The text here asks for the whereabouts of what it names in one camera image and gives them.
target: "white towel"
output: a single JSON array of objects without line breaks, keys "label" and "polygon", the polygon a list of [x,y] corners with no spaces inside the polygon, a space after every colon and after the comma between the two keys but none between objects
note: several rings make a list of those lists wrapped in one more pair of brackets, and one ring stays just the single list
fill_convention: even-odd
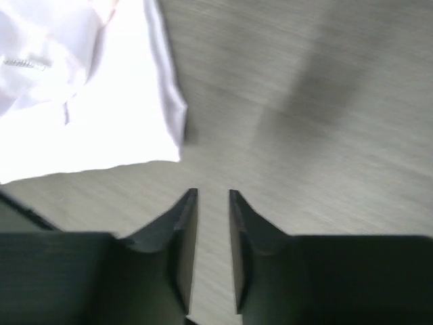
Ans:
[{"label": "white towel", "polygon": [[180,160],[186,104],[156,1],[118,2],[89,80],[64,107],[38,103],[0,117],[0,183]]}]

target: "white cloth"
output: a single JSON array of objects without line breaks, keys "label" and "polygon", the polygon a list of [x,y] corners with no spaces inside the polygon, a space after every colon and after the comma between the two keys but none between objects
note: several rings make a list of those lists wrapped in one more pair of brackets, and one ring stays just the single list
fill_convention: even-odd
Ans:
[{"label": "white cloth", "polygon": [[0,117],[0,183],[180,160],[186,104],[156,1],[118,2],[89,80],[66,107],[39,104]]}]

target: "gray wooden surface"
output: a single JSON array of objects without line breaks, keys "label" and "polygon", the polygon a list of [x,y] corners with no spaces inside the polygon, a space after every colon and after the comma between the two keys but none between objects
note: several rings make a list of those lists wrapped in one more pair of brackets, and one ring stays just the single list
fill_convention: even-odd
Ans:
[{"label": "gray wooden surface", "polygon": [[193,317],[234,315],[227,191],[285,231],[433,235],[433,2],[163,0],[190,105],[182,163],[4,188],[126,235],[201,189]]}]

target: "white garment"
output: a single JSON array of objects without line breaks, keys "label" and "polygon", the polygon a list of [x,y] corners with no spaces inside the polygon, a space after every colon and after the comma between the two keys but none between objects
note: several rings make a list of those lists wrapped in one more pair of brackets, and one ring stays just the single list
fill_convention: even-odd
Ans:
[{"label": "white garment", "polygon": [[89,80],[66,107],[37,104],[0,117],[0,183],[180,160],[186,104],[156,1],[118,2]]}]

